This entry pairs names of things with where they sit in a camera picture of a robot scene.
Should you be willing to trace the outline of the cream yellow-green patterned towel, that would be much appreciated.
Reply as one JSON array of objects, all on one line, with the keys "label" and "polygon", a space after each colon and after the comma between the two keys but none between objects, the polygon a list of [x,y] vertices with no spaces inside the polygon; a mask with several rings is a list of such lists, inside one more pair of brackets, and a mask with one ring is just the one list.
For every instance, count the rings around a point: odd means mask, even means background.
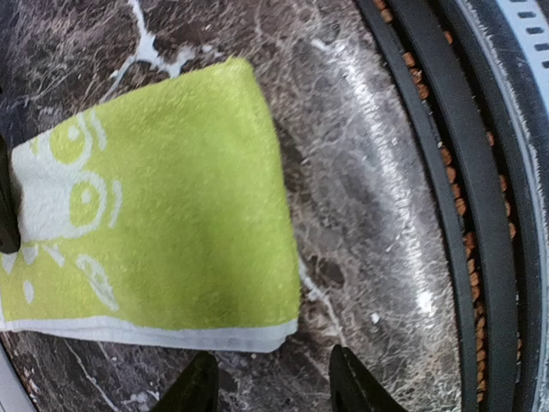
[{"label": "cream yellow-green patterned towel", "polygon": [[1,328],[268,353],[298,328],[279,140],[230,58],[79,112],[10,150],[19,251]]}]

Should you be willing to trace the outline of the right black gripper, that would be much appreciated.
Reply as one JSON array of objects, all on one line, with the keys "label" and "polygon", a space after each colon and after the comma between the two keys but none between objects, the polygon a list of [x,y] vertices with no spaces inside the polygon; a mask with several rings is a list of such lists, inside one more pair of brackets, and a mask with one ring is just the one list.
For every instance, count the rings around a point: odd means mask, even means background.
[{"label": "right black gripper", "polygon": [[1,253],[11,254],[19,251],[21,236],[11,193],[8,149],[3,138],[0,148],[0,184]]}]

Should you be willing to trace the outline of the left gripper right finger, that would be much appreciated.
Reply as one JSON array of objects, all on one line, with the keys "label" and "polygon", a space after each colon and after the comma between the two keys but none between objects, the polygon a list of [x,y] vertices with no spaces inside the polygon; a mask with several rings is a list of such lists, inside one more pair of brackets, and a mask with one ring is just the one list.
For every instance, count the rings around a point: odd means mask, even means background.
[{"label": "left gripper right finger", "polygon": [[329,360],[330,402],[339,412],[406,412],[354,352],[337,344]]}]

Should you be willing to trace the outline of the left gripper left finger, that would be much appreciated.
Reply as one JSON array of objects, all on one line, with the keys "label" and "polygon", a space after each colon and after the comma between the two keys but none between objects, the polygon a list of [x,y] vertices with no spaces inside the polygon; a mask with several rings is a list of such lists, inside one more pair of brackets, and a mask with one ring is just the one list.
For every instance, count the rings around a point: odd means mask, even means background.
[{"label": "left gripper left finger", "polygon": [[151,412],[215,412],[218,410],[219,368],[215,357],[199,352]]}]

